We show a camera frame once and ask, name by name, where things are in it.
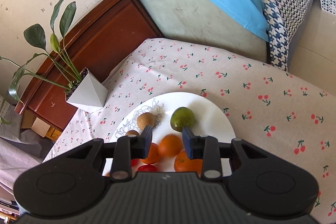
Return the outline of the green leafy plant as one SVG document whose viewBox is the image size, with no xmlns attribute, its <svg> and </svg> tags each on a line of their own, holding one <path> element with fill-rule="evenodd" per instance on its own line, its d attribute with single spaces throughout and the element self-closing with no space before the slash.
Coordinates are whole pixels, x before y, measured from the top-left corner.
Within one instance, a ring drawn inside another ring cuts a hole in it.
<svg viewBox="0 0 336 224">
<path fill-rule="evenodd" d="M 29 26 L 23 31 L 25 41 L 30 46 L 40 49 L 40 53 L 34 53 L 33 56 L 22 65 L 17 64 L 7 57 L 1 57 L 1 60 L 5 60 L 17 67 L 17 70 L 14 72 L 11 82 L 7 88 L 7 94 L 1 100 L 1 109 L 5 107 L 7 97 L 11 97 L 17 103 L 21 103 L 23 105 L 25 104 L 18 95 L 19 84 L 21 79 L 25 76 L 30 76 L 60 87 L 63 89 L 65 94 L 73 92 L 83 81 L 82 74 L 78 71 L 66 50 L 65 41 L 66 34 L 73 23 L 77 11 L 77 5 L 75 1 L 69 3 L 61 14 L 60 8 L 64 1 L 65 0 L 59 0 L 56 5 L 54 5 L 53 12 L 50 17 L 51 35 L 49 39 L 46 37 L 45 29 L 38 23 Z M 45 76 L 39 75 L 27 69 L 27 65 L 41 56 L 46 57 L 54 66 L 56 66 L 56 69 L 67 81 L 65 85 L 48 80 Z"/>
</svg>

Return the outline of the green fruit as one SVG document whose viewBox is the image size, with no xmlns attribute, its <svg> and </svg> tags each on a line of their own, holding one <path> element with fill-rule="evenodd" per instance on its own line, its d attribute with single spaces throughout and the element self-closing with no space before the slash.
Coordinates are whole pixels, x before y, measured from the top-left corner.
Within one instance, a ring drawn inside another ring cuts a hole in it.
<svg viewBox="0 0 336 224">
<path fill-rule="evenodd" d="M 182 132 L 184 127 L 192 127 L 195 123 L 195 116 L 192 110 L 187 107 L 177 108 L 170 119 L 171 128 L 175 131 Z"/>
</svg>

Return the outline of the large orange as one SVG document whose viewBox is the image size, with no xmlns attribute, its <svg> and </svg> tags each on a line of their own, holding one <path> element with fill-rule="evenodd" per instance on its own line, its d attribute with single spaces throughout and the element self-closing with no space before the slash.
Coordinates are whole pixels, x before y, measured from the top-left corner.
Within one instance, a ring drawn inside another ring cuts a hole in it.
<svg viewBox="0 0 336 224">
<path fill-rule="evenodd" d="M 175 158 L 175 172 L 196 172 L 201 174 L 203 161 L 201 159 L 189 159 L 186 151 L 181 151 Z"/>
</svg>

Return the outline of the white geometric plant pot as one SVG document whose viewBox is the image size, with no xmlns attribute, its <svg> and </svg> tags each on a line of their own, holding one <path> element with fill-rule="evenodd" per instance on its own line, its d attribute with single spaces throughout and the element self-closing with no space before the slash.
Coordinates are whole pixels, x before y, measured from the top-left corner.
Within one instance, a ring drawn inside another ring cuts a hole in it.
<svg viewBox="0 0 336 224">
<path fill-rule="evenodd" d="M 101 110 L 105 105 L 108 89 L 87 68 L 81 71 L 81 77 L 82 81 L 74 84 L 66 94 L 66 102 L 88 113 Z"/>
</svg>

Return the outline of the brown kiwi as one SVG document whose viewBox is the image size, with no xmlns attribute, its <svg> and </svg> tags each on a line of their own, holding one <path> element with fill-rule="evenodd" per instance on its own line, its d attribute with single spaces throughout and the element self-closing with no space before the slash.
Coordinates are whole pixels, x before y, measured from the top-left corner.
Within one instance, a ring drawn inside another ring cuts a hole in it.
<svg viewBox="0 0 336 224">
<path fill-rule="evenodd" d="M 149 112 L 142 113 L 137 118 L 137 126 L 143 130 L 146 126 L 153 127 L 155 125 L 155 116 Z"/>
<path fill-rule="evenodd" d="M 126 136 L 139 136 L 139 133 L 135 130 L 129 130 L 125 135 Z"/>
</svg>

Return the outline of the red cherry tomato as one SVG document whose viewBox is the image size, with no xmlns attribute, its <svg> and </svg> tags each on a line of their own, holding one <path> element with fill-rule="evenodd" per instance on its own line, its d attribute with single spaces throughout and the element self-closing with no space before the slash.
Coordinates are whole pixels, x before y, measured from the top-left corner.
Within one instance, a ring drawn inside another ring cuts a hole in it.
<svg viewBox="0 0 336 224">
<path fill-rule="evenodd" d="M 137 172 L 158 172 L 158 169 L 154 165 L 146 164 L 139 166 Z"/>
<path fill-rule="evenodd" d="M 138 162 L 139 162 L 139 159 L 133 159 L 133 160 L 131 160 L 131 167 L 136 166 L 138 164 Z"/>
</svg>

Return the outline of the cardboard box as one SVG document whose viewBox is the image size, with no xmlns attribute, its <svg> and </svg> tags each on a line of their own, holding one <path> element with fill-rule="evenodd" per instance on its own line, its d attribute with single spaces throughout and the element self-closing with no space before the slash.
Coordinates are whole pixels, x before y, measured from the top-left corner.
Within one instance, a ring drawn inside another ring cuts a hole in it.
<svg viewBox="0 0 336 224">
<path fill-rule="evenodd" d="M 25 111 L 23 113 L 21 129 L 23 130 L 31 129 L 39 136 L 51 139 L 54 142 L 56 142 L 60 137 L 60 135 L 62 134 L 61 131 L 50 126 L 49 124 L 39 119 L 35 114 L 29 111 Z"/>
</svg>

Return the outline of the orange pair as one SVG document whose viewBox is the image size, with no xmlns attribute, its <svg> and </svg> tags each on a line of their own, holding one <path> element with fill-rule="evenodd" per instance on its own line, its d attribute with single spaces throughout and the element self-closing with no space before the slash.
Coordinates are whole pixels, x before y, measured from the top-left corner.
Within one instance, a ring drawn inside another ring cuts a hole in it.
<svg viewBox="0 0 336 224">
<path fill-rule="evenodd" d="M 175 157 L 183 150 L 181 138 L 174 134 L 166 135 L 158 145 L 161 157 Z"/>
<path fill-rule="evenodd" d="M 161 157 L 158 151 L 158 145 L 151 143 L 149 152 L 145 159 L 141 159 L 144 164 L 156 164 L 160 161 Z"/>
</svg>

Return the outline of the dark wooden cabinet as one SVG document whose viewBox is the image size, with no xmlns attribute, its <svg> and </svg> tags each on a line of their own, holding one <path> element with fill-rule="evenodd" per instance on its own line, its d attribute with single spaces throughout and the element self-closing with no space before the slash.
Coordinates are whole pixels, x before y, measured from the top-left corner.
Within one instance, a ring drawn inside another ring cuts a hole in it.
<svg viewBox="0 0 336 224">
<path fill-rule="evenodd" d="M 67 34 L 66 50 L 77 69 L 88 68 L 100 82 L 144 40 L 162 33 L 140 0 L 102 0 Z M 62 88 L 33 78 L 15 112 L 29 111 L 63 131 L 76 112 Z"/>
</svg>

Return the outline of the white floral plate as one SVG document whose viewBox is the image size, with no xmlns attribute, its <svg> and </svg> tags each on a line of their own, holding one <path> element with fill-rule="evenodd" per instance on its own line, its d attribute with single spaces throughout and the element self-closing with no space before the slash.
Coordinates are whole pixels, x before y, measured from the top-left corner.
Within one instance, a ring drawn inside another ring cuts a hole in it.
<svg viewBox="0 0 336 224">
<path fill-rule="evenodd" d="M 159 144 L 168 134 L 181 137 L 182 134 L 173 130 L 170 125 L 171 116 L 179 107 L 187 107 L 194 113 L 195 123 L 191 130 L 195 135 L 213 136 L 222 143 L 230 143 L 236 137 L 228 117 L 217 105 L 193 93 L 173 92 L 153 97 L 137 106 L 126 115 L 105 142 L 114 143 L 130 130 L 141 133 L 142 130 L 137 126 L 137 118 L 143 113 L 151 113 L 155 116 L 153 143 Z"/>
</svg>

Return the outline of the cherry print tablecloth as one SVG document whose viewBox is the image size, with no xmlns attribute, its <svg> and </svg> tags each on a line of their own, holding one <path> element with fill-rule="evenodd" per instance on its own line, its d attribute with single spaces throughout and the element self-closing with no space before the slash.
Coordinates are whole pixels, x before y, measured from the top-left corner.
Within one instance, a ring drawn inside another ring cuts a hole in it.
<svg viewBox="0 0 336 224">
<path fill-rule="evenodd" d="M 106 139 L 129 112 L 166 93 L 202 96 L 244 139 L 310 172 L 319 194 L 312 215 L 335 223 L 335 96 L 290 73 L 226 50 L 148 39 L 104 81 L 103 109 L 78 110 L 47 155 Z"/>
</svg>

